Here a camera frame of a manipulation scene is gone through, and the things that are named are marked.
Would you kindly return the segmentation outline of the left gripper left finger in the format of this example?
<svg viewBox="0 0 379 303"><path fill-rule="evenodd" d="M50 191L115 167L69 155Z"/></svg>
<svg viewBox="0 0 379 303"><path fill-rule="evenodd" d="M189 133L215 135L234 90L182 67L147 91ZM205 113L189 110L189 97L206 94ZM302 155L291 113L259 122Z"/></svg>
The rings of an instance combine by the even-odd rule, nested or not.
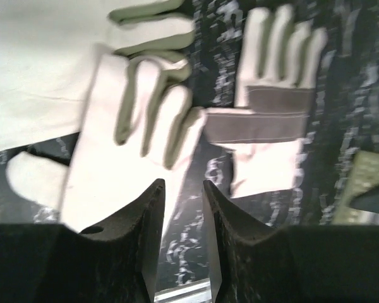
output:
<svg viewBox="0 0 379 303"><path fill-rule="evenodd" d="M61 224L0 224L0 302L152 302L165 182L76 233Z"/></svg>

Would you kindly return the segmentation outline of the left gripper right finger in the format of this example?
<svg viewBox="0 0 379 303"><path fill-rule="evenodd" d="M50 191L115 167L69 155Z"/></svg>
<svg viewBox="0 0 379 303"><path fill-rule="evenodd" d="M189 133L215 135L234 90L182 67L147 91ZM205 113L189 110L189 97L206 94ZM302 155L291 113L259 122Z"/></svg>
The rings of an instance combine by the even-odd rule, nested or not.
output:
<svg viewBox="0 0 379 303"><path fill-rule="evenodd" d="M214 302L379 302L379 226L269 227L203 183Z"/></svg>

